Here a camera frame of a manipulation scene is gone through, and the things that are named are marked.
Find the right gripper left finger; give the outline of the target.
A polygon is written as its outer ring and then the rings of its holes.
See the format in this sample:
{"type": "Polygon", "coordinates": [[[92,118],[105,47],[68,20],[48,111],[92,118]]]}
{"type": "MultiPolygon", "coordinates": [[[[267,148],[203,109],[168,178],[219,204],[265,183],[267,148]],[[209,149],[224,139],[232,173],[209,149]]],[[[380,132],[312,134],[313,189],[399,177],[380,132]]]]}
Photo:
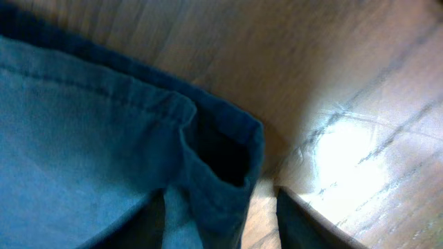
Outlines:
{"type": "Polygon", "coordinates": [[[164,190],[107,188],[79,192],[84,241],[79,248],[161,248],[164,190]]]}

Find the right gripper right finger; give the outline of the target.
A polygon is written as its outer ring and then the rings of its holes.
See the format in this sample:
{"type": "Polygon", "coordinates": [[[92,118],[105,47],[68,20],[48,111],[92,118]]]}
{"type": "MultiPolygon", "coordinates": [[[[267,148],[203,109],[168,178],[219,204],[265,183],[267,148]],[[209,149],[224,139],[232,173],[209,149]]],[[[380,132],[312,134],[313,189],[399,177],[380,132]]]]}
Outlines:
{"type": "Polygon", "coordinates": [[[286,187],[275,188],[282,249],[367,249],[286,187]]]}

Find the dark blue denim shorts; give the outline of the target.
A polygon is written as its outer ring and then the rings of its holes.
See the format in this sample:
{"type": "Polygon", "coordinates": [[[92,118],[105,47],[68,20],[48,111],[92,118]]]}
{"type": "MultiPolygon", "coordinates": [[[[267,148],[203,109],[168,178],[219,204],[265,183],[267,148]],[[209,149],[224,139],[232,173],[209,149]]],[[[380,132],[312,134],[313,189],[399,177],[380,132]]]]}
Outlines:
{"type": "Polygon", "coordinates": [[[79,192],[163,189],[161,248],[239,248],[262,124],[1,3],[1,247],[79,248],[79,192]]]}

